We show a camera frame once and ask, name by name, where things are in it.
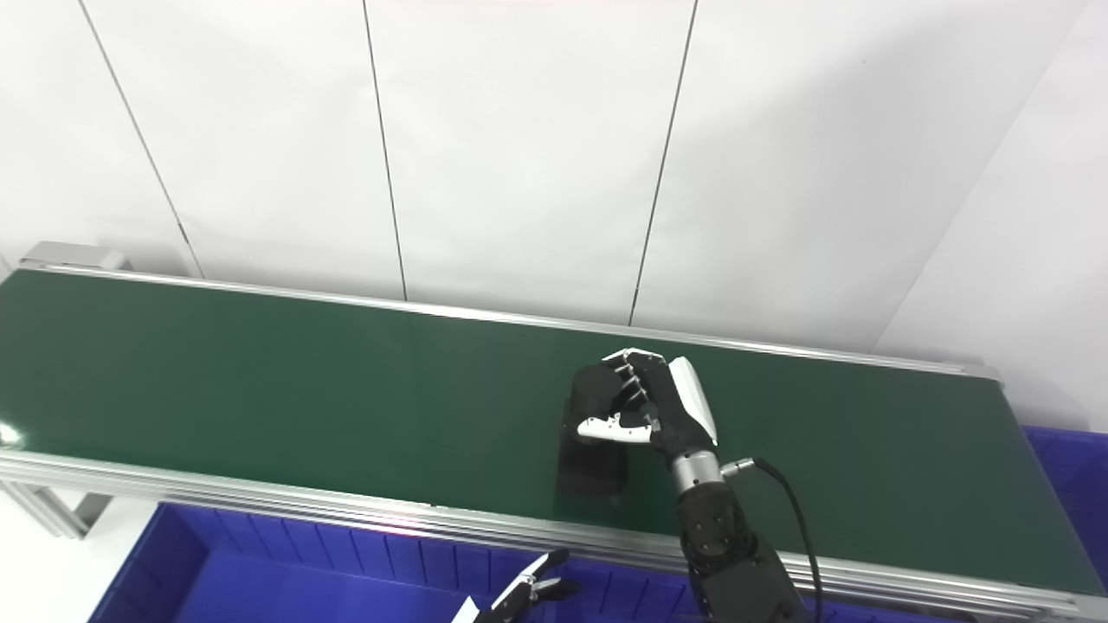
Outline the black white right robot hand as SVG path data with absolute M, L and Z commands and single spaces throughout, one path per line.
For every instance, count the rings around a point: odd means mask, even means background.
M 718 448 L 693 362 L 638 348 L 613 353 L 574 375 L 564 426 L 578 440 L 649 445 L 668 461 Z

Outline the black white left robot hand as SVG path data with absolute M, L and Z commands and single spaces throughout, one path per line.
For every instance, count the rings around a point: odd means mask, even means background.
M 531 607 L 577 595 L 577 581 L 565 578 L 543 579 L 552 568 L 565 564 L 570 556 L 570 549 L 550 549 L 543 555 L 535 556 L 503 588 L 490 607 L 478 607 L 474 599 L 466 598 L 451 622 L 522 622 Z

